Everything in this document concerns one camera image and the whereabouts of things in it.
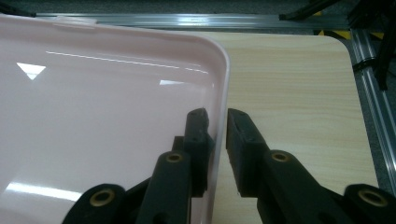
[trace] wood grain surface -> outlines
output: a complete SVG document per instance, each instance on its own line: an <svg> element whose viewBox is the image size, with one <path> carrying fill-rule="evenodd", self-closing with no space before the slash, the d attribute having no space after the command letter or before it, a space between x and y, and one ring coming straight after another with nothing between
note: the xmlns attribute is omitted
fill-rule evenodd
<svg viewBox="0 0 396 224"><path fill-rule="evenodd" d="M325 188L377 186L345 46L326 36L200 33L231 58L228 108L247 112L271 149L292 153ZM220 154L214 224L262 223L256 199L240 198Z"/></svg>

